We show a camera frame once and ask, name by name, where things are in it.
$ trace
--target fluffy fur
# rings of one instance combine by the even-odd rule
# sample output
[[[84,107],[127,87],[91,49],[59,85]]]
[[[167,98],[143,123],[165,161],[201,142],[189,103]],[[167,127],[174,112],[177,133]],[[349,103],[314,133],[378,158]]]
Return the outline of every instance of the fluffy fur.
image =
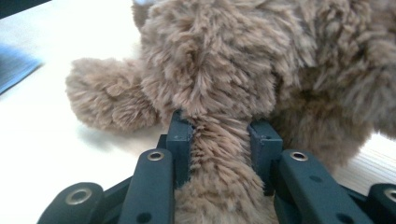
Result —
[[[396,1],[150,2],[133,7],[140,58],[75,61],[67,94],[101,130],[167,125],[183,110],[195,131],[177,223],[276,223],[250,168],[253,119],[329,170],[372,131],[396,136]]]

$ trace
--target brown teddy bear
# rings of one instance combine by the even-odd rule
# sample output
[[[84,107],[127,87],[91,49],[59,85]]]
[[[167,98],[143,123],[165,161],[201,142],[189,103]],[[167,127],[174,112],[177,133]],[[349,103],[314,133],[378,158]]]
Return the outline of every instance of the brown teddy bear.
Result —
[[[250,167],[253,119],[330,171],[372,131],[396,136],[394,0],[135,0],[133,9],[140,58],[75,61],[67,94],[101,130],[167,125],[183,111],[195,129],[177,223],[276,223]]]

